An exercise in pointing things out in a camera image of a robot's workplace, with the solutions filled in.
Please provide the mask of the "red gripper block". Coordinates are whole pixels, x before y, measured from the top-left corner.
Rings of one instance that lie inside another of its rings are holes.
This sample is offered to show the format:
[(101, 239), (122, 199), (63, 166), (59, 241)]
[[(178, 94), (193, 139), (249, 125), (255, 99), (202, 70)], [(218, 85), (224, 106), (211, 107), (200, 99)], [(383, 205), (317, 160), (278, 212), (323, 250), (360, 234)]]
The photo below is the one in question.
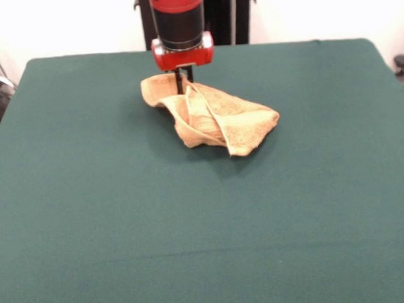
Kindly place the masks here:
[(203, 66), (213, 60), (214, 45), (212, 34), (204, 31), (201, 42), (193, 49), (175, 51), (163, 46), (159, 38), (151, 41), (153, 57), (161, 71), (175, 71), (177, 92), (182, 93), (182, 78), (179, 68), (187, 66), (187, 79), (193, 82), (193, 68), (191, 66)]

